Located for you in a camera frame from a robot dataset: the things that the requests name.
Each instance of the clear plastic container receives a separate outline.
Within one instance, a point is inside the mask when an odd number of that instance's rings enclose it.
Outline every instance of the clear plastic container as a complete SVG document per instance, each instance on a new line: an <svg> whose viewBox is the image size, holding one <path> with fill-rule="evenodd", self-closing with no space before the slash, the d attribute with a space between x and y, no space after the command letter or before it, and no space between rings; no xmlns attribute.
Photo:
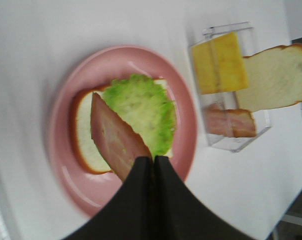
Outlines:
<svg viewBox="0 0 302 240"><path fill-rule="evenodd" d="M242 150L248 144L252 143L256 138L258 138L263 133L265 133L269 128L271 128L272 124L271 124L269 112L268 110L260 110L251 113L255 121L255 127L256 127L255 137L234 137L232 122L226 110L239 108L235 92L219 90L217 93L202 94L199 87L198 76L195 71L195 63L194 63L193 52L192 52L192 48L194 46L213 40L217 37L220 37L222 35L231 32L234 32L237 35L242 56L251 56L257 53L258 48L255 41L254 28L250 26L248 22L241 22L235 24L213 26L205 29L203 31L204 39L190 46L189 54L193 65L193 76L194 76L194 81L197 85L198 101L201 107L200 110L202 113L202 121L206 129L208 144L214 148L229 150L231 152L236 153ZM208 44L210 46L209 54L212 55L211 59L213 61L213 67L215 68L214 73L215 73L216 81L218 82L219 85L221 84L219 82L220 81L220 73L218 70L219 64L216 56L215 47L213 44L211 44L211 42ZM227 134L228 136L209 133L208 126L207 126L208 121L206 120L206 115L204 113L205 112L204 110L212 104L216 104L219 107L219 109L221 109L224 112L225 118L223 124L225 125L225 128L228 131Z"/></svg>

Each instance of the food container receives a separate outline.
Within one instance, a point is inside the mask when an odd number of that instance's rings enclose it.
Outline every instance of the food container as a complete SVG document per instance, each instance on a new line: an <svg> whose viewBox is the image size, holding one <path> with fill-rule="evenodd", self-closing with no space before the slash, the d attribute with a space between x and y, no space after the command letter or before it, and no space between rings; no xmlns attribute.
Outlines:
<svg viewBox="0 0 302 240"><path fill-rule="evenodd" d="M236 153L242 150L248 144L254 142L256 138L258 138L263 133L265 133L268 129L270 129L272 124L271 124L268 110L260 110L260 111L252 112L251 116L253 117L255 122L256 136L235 137L232 127L232 122L226 110L238 109L239 106L237 103L235 91L225 91L221 87L219 87L222 85L222 80L221 80L221 73L219 71L218 52L215 45L212 43L213 41L211 41L215 38L218 38L220 36L229 33L236 34L237 42L239 46L239 53L242 55L242 57L251 56L258 52L258 48L256 46L256 41L255 41L256 38L255 38L254 28L248 22L241 22L235 24L213 26L205 29L203 31L203 40L189 47L189 56L192 62L194 81L197 86L197 99L199 101L199 106L201 108L200 109L202 113L201 117L205 127L208 144L209 146L214 148L229 150L231 152ZM210 55L211 68L214 68L213 75L215 78L215 84L217 86L216 92L211 94L203 94L203 92L201 91L201 86L200 86L201 83L199 82L201 81L201 79L200 79L199 71L197 71L195 67L196 65L195 61L197 61L199 57L195 58L194 47L199 46L200 44L203 44L205 42L208 42L207 46L209 50L207 54ZM209 65L206 66L206 64L203 64L203 66L201 67L205 69L208 68ZM224 128L227 129L228 132L227 136L220 135L220 134L212 134L209 132L209 126L208 126L209 121L204 112L205 109L208 109L209 106L213 106L213 105L218 106L219 109L221 109L224 113L224 119L222 121L223 121Z"/></svg>

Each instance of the white table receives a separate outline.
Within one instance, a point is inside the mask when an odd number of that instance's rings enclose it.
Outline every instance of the white table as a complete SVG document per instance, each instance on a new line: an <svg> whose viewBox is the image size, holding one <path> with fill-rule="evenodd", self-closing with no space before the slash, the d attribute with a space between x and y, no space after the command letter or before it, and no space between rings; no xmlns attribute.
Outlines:
<svg viewBox="0 0 302 240"><path fill-rule="evenodd" d="M249 21L260 50L288 44L281 0L0 1L0 182L13 239L59 239L87 217L53 176L44 145L57 90L89 54L116 44L167 57L194 93L187 46L203 28ZM186 185L220 217L263 240L302 189L302 112L271 111L273 128L230 153L199 127Z"/></svg>

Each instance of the yellow cheese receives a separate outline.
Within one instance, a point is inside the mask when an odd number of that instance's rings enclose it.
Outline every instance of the yellow cheese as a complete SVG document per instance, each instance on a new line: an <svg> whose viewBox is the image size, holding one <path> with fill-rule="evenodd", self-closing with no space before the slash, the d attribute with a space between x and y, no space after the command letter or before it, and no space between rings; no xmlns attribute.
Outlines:
<svg viewBox="0 0 302 240"><path fill-rule="evenodd" d="M202 94L232 92L249 86L235 32L195 45L191 50Z"/></svg>

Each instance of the pink plate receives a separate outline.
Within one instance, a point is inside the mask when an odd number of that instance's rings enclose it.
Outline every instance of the pink plate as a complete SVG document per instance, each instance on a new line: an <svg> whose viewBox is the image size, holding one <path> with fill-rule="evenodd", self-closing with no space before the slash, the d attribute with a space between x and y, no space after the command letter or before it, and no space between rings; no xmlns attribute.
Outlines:
<svg viewBox="0 0 302 240"><path fill-rule="evenodd" d="M189 90L178 71L159 54L140 46L117 45L98 51L84 60L68 77L53 107L48 152L51 165L71 199L89 216L96 214L121 186L112 172L91 174L78 164L69 137L69 108L82 89L125 79L132 73L168 82L169 97L176 102L177 127L170 162L185 179L194 156L197 136L195 108Z"/></svg>

